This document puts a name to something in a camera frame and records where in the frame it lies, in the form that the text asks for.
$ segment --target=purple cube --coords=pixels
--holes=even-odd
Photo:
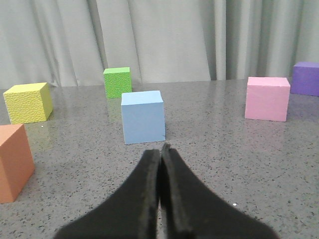
[[[298,62],[294,65],[291,93],[319,96],[319,63]]]

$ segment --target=green cube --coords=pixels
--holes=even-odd
[[[120,98],[122,93],[132,92],[129,67],[108,68],[103,72],[107,98]]]

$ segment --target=pink cube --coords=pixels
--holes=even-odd
[[[248,77],[245,118],[286,121],[290,84],[283,77]]]

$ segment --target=cube top face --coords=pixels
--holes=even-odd
[[[290,87],[285,77],[248,77],[247,86]]]
[[[160,91],[142,91],[122,94],[122,106],[163,103]]]
[[[119,68],[107,68],[104,70],[103,74],[112,74],[112,73],[125,73],[130,72],[129,67],[119,67]]]
[[[315,67],[319,68],[319,62],[310,62],[310,61],[301,61],[298,62],[296,65],[297,67]]]
[[[34,83],[34,84],[24,84],[12,86],[9,90],[4,92],[4,95],[11,93],[21,93],[29,91],[40,91],[47,83]]]
[[[0,147],[21,127],[22,124],[0,125]]]

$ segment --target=cube side face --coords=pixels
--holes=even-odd
[[[9,182],[7,180],[4,166],[2,163],[1,157],[1,149],[0,149],[0,203],[11,203],[14,202],[15,198],[12,195],[11,188],[9,186]]]
[[[12,124],[46,120],[40,91],[4,93],[3,96]]]
[[[165,141],[163,103],[122,106],[125,144]]]
[[[130,72],[104,74],[107,98],[120,98],[122,93],[132,92]]]
[[[248,86],[245,118],[286,121],[290,87]]]
[[[43,86],[43,88],[40,90],[40,94],[42,97],[42,104],[43,104],[45,120],[47,120],[53,111],[52,98],[51,98],[48,84],[45,84]]]
[[[319,96],[319,68],[295,66],[291,93]]]
[[[3,201],[7,201],[8,195],[11,194],[10,202],[13,202],[34,172],[32,154],[23,125],[1,145],[0,157],[1,166],[10,188],[10,191],[5,193],[6,199],[3,198]]]

